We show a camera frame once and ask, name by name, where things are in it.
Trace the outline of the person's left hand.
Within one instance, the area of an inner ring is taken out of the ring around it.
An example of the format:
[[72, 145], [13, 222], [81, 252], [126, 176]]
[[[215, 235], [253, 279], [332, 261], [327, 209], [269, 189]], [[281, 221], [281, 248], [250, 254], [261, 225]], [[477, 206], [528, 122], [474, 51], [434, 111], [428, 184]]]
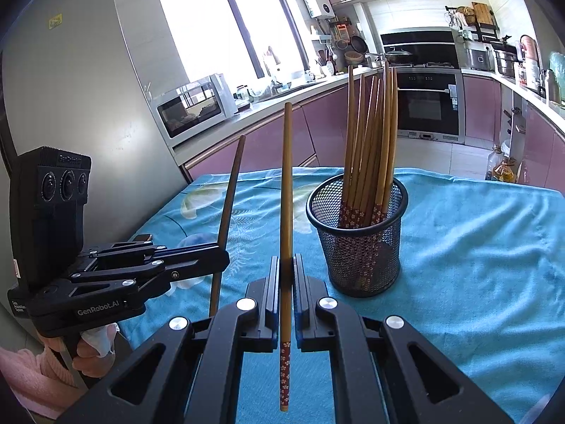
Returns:
[[[76, 354], [72, 357], [73, 368], [87, 377], [104, 377], [115, 362], [114, 340], [119, 331], [118, 324], [108, 324], [82, 332]], [[39, 338], [44, 347], [42, 354], [36, 357], [40, 372], [44, 376], [75, 386], [72, 373], [55, 356], [66, 350], [62, 338]]]

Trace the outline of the pink sleeve left forearm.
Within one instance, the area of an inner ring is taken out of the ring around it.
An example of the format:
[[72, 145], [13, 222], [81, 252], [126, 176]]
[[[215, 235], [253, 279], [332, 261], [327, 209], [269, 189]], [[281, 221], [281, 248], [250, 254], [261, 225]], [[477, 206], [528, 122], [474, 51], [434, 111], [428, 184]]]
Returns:
[[1, 348], [1, 373], [26, 409], [50, 419], [57, 419], [84, 395], [48, 347], [38, 355], [28, 349]]

